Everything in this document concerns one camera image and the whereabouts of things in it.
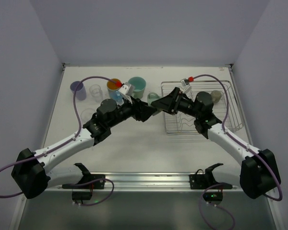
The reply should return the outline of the small mint green cup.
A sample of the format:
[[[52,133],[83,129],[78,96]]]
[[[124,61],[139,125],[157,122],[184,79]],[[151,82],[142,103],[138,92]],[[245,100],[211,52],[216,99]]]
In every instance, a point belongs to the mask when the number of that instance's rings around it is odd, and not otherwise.
[[[159,99],[160,99],[160,96],[155,92],[150,92],[147,95],[147,103],[149,106],[151,105],[152,102],[159,100]]]

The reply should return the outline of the blue cup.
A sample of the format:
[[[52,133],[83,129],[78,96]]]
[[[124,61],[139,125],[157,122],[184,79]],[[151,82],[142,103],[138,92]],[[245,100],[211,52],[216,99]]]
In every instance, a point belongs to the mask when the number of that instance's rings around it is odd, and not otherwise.
[[[122,96],[119,93],[119,88],[121,86],[121,81],[119,79],[111,79],[107,82],[108,94],[111,99],[113,99],[117,104],[122,104]]]

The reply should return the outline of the large green cup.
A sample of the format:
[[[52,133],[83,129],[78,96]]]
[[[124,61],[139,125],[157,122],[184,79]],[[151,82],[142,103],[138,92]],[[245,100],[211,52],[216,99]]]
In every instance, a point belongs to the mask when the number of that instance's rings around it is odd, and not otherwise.
[[[135,87],[133,98],[142,99],[146,88],[146,80],[141,77],[132,77],[128,80],[128,83]]]

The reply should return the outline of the beige cup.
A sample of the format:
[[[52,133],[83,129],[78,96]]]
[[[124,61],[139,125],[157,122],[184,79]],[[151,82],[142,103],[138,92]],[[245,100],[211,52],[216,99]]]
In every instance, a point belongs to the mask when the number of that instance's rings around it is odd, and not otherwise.
[[[214,104],[217,104],[222,98],[222,92],[218,90],[211,91],[211,97]]]

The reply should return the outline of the clear plastic cup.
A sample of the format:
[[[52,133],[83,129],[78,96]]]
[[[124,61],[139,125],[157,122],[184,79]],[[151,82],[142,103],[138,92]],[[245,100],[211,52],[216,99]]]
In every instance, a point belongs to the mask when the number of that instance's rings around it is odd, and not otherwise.
[[[94,84],[89,88],[89,92],[95,102],[100,103],[103,101],[103,92],[98,84]]]
[[[92,108],[88,108],[88,109],[83,110],[81,113],[81,121],[83,123],[88,122],[92,118],[92,116],[95,112],[96,111]]]

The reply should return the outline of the purple plastic cup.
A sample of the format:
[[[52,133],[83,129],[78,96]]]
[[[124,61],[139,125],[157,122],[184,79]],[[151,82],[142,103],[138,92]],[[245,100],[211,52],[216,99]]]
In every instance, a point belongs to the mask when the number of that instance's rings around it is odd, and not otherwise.
[[[82,82],[74,81],[70,85],[70,90],[75,94],[77,100],[84,101],[86,99],[86,89]]]

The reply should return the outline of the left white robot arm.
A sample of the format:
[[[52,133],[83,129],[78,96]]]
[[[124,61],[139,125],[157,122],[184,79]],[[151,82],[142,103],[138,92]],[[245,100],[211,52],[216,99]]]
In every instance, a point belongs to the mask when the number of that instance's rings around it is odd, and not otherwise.
[[[124,101],[122,105],[117,105],[113,99],[105,99],[92,118],[74,134],[43,149],[22,150],[11,176],[28,199],[37,197],[51,186],[77,184],[88,175],[82,164],[74,164],[62,176],[55,176],[53,170],[74,154],[104,141],[110,136],[111,128],[119,123],[130,117],[145,122],[156,111],[140,99]]]

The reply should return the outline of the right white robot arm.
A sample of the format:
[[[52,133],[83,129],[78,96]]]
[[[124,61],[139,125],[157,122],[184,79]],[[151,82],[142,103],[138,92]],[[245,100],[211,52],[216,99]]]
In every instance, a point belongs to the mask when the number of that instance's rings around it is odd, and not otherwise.
[[[206,169],[210,179],[217,183],[238,186],[252,199],[277,188],[279,197],[276,200],[282,200],[281,179],[273,152],[250,145],[226,128],[213,114],[211,94],[199,92],[195,99],[191,100],[176,87],[167,96],[151,102],[151,106],[171,115],[181,112],[194,117],[197,132],[219,145],[240,166],[239,170],[233,171]]]

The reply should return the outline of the right black controller box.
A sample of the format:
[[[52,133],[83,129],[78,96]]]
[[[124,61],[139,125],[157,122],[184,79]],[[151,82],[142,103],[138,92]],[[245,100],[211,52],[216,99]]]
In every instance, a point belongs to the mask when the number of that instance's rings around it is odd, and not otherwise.
[[[205,192],[203,194],[203,199],[208,204],[218,206],[223,201],[223,193],[222,192]]]

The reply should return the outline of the black controller box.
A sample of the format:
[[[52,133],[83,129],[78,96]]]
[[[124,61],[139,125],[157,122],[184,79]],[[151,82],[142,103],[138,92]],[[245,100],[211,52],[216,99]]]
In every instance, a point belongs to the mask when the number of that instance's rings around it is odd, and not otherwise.
[[[222,192],[205,192],[203,194],[203,199],[208,204],[218,206],[223,201],[223,193]]]
[[[84,201],[89,201],[92,198],[92,191],[76,191],[72,192],[72,201],[75,204],[83,204]]]

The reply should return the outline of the left black controller box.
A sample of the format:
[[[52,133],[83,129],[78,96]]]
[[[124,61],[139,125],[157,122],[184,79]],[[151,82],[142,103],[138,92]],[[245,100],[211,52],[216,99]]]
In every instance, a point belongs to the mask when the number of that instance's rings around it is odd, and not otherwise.
[[[89,201],[92,198],[92,191],[76,191],[72,192],[72,201],[75,204],[83,204],[84,201]]]

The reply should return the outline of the aluminium mounting rail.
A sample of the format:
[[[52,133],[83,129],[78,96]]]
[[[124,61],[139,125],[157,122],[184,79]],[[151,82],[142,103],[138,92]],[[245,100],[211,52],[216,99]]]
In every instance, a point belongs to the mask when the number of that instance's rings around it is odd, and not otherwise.
[[[69,183],[77,183],[86,174],[104,174],[105,184],[104,190],[110,191],[203,191],[204,189],[191,189],[189,184],[189,174],[192,172],[81,172],[80,169],[75,168],[71,170],[69,168],[62,168],[58,170],[51,170],[48,173],[50,180],[46,190],[61,190],[62,185]],[[238,190],[241,191],[240,177],[237,174],[231,174],[226,172],[219,172],[214,170],[212,172],[215,180],[219,182],[217,185],[213,185],[214,189],[223,190]],[[75,189],[80,191],[89,191],[90,189]]]

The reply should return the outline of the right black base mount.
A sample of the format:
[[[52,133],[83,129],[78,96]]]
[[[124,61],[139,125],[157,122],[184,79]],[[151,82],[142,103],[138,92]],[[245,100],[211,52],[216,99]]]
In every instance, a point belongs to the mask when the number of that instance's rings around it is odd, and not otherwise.
[[[212,166],[209,166],[205,170],[198,169],[196,173],[189,174],[189,184],[191,189],[207,189],[210,186],[217,185],[217,182],[212,174],[213,170],[219,166],[223,165],[222,163],[216,163]]]

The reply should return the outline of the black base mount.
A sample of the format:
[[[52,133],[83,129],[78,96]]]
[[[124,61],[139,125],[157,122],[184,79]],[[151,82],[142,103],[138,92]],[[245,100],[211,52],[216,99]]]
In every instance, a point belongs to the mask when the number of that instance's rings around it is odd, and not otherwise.
[[[210,186],[217,185],[217,182],[212,174],[213,170],[219,166],[223,165],[222,163],[216,163],[212,166],[209,166],[205,170],[198,169],[196,173],[189,174],[189,184],[191,189],[207,189]]]
[[[62,185],[63,189],[104,189],[104,174],[86,174],[77,183]]]

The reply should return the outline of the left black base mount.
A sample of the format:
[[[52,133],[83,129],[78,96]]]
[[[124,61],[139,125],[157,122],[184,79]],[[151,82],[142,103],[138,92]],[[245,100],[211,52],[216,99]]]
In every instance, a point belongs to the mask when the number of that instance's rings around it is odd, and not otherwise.
[[[86,174],[77,183],[62,185],[63,189],[104,189],[104,174]]]

